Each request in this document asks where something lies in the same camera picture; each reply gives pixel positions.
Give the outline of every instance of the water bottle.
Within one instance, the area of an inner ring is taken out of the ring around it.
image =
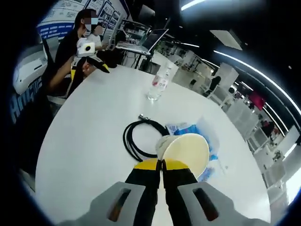
[[[152,81],[152,86],[147,94],[147,98],[151,101],[156,101],[160,98],[162,92],[166,89],[169,75],[171,72],[172,65],[167,63],[166,70],[164,73],[160,73],[160,71],[155,76],[154,80]]]

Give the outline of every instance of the office desk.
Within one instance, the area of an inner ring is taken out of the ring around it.
[[[220,139],[222,170],[209,183],[234,201],[249,218],[270,221],[269,198],[261,172],[247,144],[227,115],[211,100],[170,83],[155,103],[145,94],[153,75],[118,66],[93,72],[57,113],[44,139],[36,170],[36,196],[54,223],[76,219],[91,201],[117,181],[125,181],[137,162],[123,146],[126,126],[144,116],[161,123],[196,123],[206,117]],[[134,141],[155,153],[160,134],[141,125]],[[164,190],[158,192],[153,225],[172,225]]]

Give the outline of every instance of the table surface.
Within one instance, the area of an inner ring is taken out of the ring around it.
[[[36,169],[36,198],[54,223],[77,219],[100,193],[126,180],[137,162],[125,150],[122,134],[141,113],[162,125],[196,123],[201,116],[209,120],[220,139],[220,168],[208,183],[230,197],[239,213],[270,222],[269,198],[256,161],[214,102],[170,83],[152,103],[146,93],[153,75],[123,66],[110,72],[96,70],[84,80],[45,136]],[[133,136],[138,147],[155,153],[160,139],[155,129],[141,125]],[[172,225],[161,189],[158,199],[153,225]]]

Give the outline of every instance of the white paper cup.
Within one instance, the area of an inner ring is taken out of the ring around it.
[[[185,163],[195,178],[206,169],[209,162],[209,146],[206,139],[194,133],[162,137],[157,145],[158,159],[174,159]]]

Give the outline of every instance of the monitor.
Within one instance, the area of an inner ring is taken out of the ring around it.
[[[168,29],[157,29],[153,30],[147,39],[144,41],[142,46],[146,47],[149,51],[155,47],[157,42],[163,37],[163,35],[168,31]]]

